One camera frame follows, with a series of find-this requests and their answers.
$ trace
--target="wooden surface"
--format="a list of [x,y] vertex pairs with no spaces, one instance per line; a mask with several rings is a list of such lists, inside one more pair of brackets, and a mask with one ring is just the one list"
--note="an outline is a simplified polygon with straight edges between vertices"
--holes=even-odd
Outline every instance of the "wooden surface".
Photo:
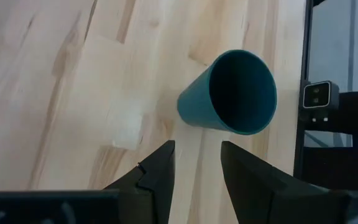
[[[170,223],[236,223],[220,144],[292,173],[304,14],[304,0],[0,0],[0,190],[101,189],[174,139]],[[277,84],[254,136],[176,111],[229,49],[263,58]]]

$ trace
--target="cup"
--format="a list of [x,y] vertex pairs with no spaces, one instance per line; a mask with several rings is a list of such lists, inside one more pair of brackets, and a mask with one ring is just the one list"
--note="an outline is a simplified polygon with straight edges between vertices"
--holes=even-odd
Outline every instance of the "cup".
[[245,50],[224,52],[177,101],[179,115],[189,125],[247,135],[269,124],[276,105],[272,74]]

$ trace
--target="wood grain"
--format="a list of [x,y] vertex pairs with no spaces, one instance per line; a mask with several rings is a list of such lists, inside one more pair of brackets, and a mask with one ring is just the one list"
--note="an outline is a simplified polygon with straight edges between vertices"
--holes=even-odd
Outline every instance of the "wood grain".
[[[291,174],[305,0],[0,0],[0,190],[102,189],[176,141],[170,223],[237,223],[230,140]],[[229,49],[274,75],[253,136],[196,128],[178,95]]]

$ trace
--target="teal plastic cup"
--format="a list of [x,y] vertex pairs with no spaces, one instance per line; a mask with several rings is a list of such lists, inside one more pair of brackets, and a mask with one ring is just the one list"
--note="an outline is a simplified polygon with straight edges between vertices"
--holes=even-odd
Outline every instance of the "teal plastic cup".
[[180,94],[177,108],[189,125],[255,134],[266,128],[277,105],[273,75],[256,55],[220,55]]

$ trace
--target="cup rim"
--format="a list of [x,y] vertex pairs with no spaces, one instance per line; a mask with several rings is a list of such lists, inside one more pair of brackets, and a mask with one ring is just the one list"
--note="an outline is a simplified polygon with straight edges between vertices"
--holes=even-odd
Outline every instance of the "cup rim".
[[[232,54],[232,53],[242,53],[242,54],[245,54],[247,56],[251,56],[253,58],[256,58],[258,62],[260,62],[268,71],[269,71],[269,74],[270,76],[272,77],[273,79],[273,86],[274,86],[274,99],[275,99],[275,104],[274,104],[274,108],[272,110],[272,114],[270,115],[269,119],[267,120],[267,122],[261,126],[260,128],[254,130],[254,131],[240,131],[240,130],[236,130],[230,126],[228,126],[223,120],[222,118],[220,117],[220,115],[216,112],[216,108],[212,102],[212,98],[211,98],[211,89],[209,87],[209,84],[210,84],[210,81],[211,81],[211,75],[212,75],[212,71],[215,67],[215,65],[225,56],[229,55],[229,54]],[[236,133],[236,134],[243,134],[243,135],[251,135],[251,134],[257,134],[259,132],[261,132],[263,129],[265,129],[269,124],[270,122],[272,121],[273,117],[274,117],[274,114],[275,114],[275,111],[277,109],[277,87],[276,87],[276,84],[275,84],[275,81],[274,81],[274,77],[273,77],[273,74],[271,73],[271,71],[269,70],[268,66],[265,64],[265,62],[260,59],[258,56],[256,56],[255,54],[249,52],[249,51],[246,51],[246,50],[241,50],[241,49],[234,49],[234,50],[228,50],[224,53],[222,53],[217,59],[215,59],[215,61],[211,64],[211,66],[209,66],[209,71],[208,71],[208,76],[207,76],[207,81],[208,81],[208,95],[209,95],[209,102],[212,104],[212,107],[214,108],[214,113],[216,114],[216,116],[218,117],[218,121],[219,123],[224,126],[224,128],[226,128],[227,130],[233,132],[233,133]]]

